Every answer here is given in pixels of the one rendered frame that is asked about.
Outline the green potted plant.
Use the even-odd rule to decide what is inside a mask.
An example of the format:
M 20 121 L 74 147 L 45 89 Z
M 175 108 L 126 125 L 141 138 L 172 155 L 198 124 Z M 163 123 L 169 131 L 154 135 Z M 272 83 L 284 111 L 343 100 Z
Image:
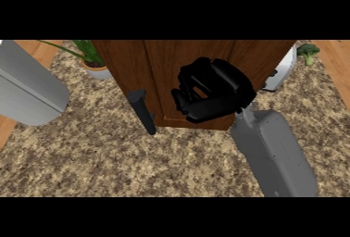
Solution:
M 96 50 L 95 45 L 92 44 L 90 40 L 74 40 L 73 43 L 76 44 L 80 53 L 76 53 L 73 50 L 67 49 L 65 47 L 51 43 L 49 41 L 42 40 L 42 43 L 55 46 L 56 48 L 67 51 L 71 55 L 74 55 L 83 62 L 83 67 L 87 74 L 98 80 L 108 80 L 113 78 L 113 74 L 110 72 L 108 67 L 105 66 L 102 57 Z

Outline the green broccoli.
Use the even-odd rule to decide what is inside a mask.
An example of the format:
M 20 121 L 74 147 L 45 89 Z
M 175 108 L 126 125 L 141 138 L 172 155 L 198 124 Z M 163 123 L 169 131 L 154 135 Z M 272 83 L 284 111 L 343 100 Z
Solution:
M 297 56 L 305 58 L 305 64 L 313 65 L 313 56 L 321 52 L 321 48 L 315 44 L 303 44 L 297 48 Z

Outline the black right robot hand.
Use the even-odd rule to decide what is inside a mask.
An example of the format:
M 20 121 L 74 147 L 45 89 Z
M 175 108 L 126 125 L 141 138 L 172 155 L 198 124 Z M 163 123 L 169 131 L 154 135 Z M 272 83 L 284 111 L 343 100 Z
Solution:
M 219 58 L 200 57 L 181 68 L 178 80 L 179 88 L 172 90 L 176 110 L 191 123 L 241 113 L 257 95 L 248 76 Z

